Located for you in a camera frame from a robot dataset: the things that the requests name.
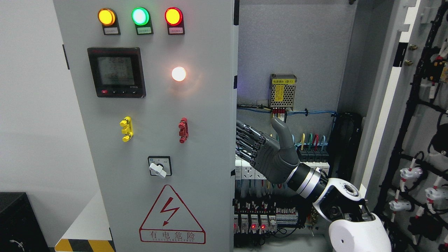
white switch handle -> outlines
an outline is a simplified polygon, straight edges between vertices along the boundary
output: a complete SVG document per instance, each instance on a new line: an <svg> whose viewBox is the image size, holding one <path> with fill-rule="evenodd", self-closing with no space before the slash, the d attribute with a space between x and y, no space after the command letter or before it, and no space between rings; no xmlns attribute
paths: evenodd
<svg viewBox="0 0 448 252"><path fill-rule="evenodd" d="M167 176L167 172L164 171L164 168L161 165L156 165L155 163L151 163L149 168L155 172L155 174L161 178L165 178Z"/></svg>

red terminal connector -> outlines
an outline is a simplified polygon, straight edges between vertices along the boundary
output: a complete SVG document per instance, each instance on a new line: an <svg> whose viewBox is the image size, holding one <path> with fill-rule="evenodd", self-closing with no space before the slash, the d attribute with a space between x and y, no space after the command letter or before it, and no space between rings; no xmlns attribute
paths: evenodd
<svg viewBox="0 0 448 252"><path fill-rule="evenodd" d="M188 138L188 121L187 118L182 117L181 122L179 123L179 139L180 143L185 143Z"/></svg>

yellow indicator light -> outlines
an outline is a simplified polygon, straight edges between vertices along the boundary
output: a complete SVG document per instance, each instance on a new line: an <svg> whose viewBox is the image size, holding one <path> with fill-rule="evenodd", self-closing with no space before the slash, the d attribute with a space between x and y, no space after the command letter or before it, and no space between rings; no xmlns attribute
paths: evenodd
<svg viewBox="0 0 448 252"><path fill-rule="evenodd" d="M98 11L98 20L104 25L104 26L111 26L115 23L115 13L113 10L108 8L103 8Z"/></svg>

indicator light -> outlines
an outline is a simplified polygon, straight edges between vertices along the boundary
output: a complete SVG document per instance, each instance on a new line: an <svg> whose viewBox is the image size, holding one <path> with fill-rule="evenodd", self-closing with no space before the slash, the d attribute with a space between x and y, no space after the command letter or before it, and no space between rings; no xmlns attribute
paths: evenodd
<svg viewBox="0 0 448 252"><path fill-rule="evenodd" d="M165 11L165 20L171 26L180 24L182 19L182 11L176 7L170 7Z"/></svg>
<svg viewBox="0 0 448 252"><path fill-rule="evenodd" d="M103 8L98 11L98 20L104 26L111 26L115 23L116 20L115 12L111 9Z"/></svg>
<svg viewBox="0 0 448 252"><path fill-rule="evenodd" d="M178 66L172 70L171 76L175 81L180 82L185 79L185 77L187 76L187 72L185 71L185 68Z"/></svg>
<svg viewBox="0 0 448 252"><path fill-rule="evenodd" d="M143 26L149 21L149 13L145 8L137 7L132 11L132 20L138 26Z"/></svg>

gray wall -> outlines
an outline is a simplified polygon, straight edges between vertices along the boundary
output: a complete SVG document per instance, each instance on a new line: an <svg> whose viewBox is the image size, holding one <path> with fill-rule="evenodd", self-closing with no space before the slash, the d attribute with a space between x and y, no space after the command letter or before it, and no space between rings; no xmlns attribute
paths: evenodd
<svg viewBox="0 0 448 252"><path fill-rule="evenodd" d="M267 100L269 75L288 73L297 76L294 110L337 110L355 11L347 0L242 0L238 103ZM269 114L238 110L237 118L271 132ZM332 118L294 115L287 124L296 138L329 136Z"/></svg>

